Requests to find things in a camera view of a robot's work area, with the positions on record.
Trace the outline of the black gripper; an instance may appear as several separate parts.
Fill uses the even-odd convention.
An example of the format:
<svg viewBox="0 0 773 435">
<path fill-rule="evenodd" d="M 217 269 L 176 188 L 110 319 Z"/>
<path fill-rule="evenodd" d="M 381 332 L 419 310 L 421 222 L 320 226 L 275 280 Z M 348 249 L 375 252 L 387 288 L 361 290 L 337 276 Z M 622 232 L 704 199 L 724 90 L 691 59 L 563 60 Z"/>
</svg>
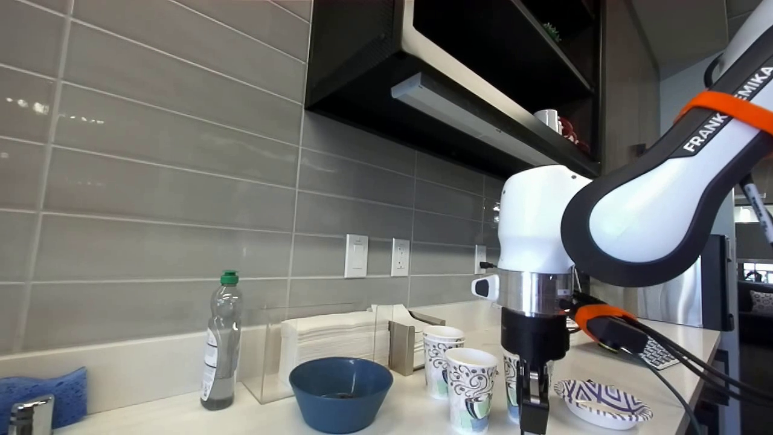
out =
<svg viewBox="0 0 773 435">
<path fill-rule="evenodd" d="M 549 366 L 571 349 L 565 315 L 519 315 L 502 310 L 501 344 L 517 360 L 519 435 L 544 435 L 549 424 Z M 526 404 L 535 404 L 535 430 L 530 433 Z"/>
</svg>

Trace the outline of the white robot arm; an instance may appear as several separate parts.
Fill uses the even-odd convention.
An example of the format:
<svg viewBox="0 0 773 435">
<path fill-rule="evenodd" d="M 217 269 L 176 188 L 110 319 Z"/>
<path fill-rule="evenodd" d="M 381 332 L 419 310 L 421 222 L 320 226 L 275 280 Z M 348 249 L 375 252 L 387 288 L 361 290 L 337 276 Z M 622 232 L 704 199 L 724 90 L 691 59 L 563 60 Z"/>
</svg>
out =
<svg viewBox="0 0 773 435">
<path fill-rule="evenodd" d="M 512 174 L 501 193 L 501 344 L 517 359 L 522 435 L 549 424 L 549 366 L 567 352 L 571 273 L 645 288 L 681 276 L 704 253 L 732 188 L 772 154 L 773 0 L 761 0 L 671 129 L 644 158 L 586 180 L 563 165 Z"/>
</svg>

